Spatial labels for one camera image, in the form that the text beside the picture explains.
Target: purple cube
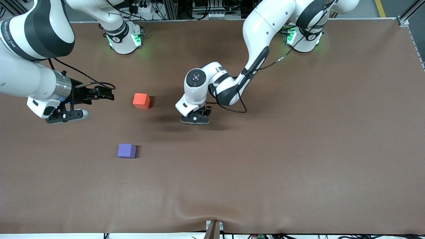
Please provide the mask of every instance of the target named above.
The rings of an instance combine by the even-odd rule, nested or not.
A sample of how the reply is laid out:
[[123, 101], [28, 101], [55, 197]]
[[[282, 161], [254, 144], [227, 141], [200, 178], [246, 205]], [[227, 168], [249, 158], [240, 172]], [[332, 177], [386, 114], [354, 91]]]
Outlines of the purple cube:
[[132, 144], [119, 144], [118, 157], [122, 159], [135, 159], [136, 147]]

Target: brown table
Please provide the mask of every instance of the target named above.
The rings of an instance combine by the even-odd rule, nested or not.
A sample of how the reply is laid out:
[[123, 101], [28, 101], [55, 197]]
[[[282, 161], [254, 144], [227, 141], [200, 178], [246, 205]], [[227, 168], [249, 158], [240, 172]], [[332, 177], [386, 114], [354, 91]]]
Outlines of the brown table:
[[[114, 83], [116, 100], [48, 125], [0, 95], [0, 231], [178, 232], [219, 219], [234, 233], [425, 233], [425, 73], [408, 30], [330, 21], [313, 52], [258, 73], [247, 114], [214, 106], [209, 125], [181, 124], [186, 72], [243, 68], [242, 24], [152, 23], [130, 55], [97, 24], [74, 25], [63, 60]], [[266, 64], [287, 50], [277, 35]], [[136, 109], [135, 92], [153, 107]], [[138, 158], [118, 158], [119, 143]]]

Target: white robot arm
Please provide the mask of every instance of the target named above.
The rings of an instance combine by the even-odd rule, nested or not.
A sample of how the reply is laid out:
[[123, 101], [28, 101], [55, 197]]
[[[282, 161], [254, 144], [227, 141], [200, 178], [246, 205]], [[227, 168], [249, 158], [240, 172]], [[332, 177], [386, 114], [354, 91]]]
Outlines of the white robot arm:
[[[87, 110], [74, 110], [75, 104], [110, 99], [110, 89], [93, 89], [49, 69], [41, 60], [62, 57], [74, 48], [74, 32], [60, 0], [34, 0], [25, 14], [0, 22], [0, 93], [28, 97], [27, 106], [48, 123], [88, 117]], [[65, 104], [71, 105], [71, 111]]]
[[120, 12], [111, 6], [124, 0], [66, 0], [66, 2], [72, 9], [84, 12], [99, 21], [111, 47], [117, 53], [129, 54], [142, 46], [140, 26], [131, 21], [124, 21]]
[[[350, 11], [359, 0], [340, 1], [339, 8]], [[193, 125], [210, 122], [208, 115], [211, 108], [205, 107], [208, 92], [220, 105], [235, 104], [264, 63], [273, 36], [284, 24], [291, 20], [299, 29], [304, 30], [305, 35], [313, 30], [314, 34], [319, 35], [327, 21], [326, 15], [329, 16], [330, 8], [336, 7], [337, 2], [338, 0], [263, 0], [244, 22], [243, 36], [249, 59], [242, 72], [233, 78], [218, 62], [189, 71], [184, 81], [184, 95], [176, 103], [177, 110], [183, 115], [181, 122]], [[295, 40], [292, 47], [296, 47], [297, 43], [311, 46], [311, 40], [306, 41], [307, 44], [303, 43], [304, 38], [305, 36]]]

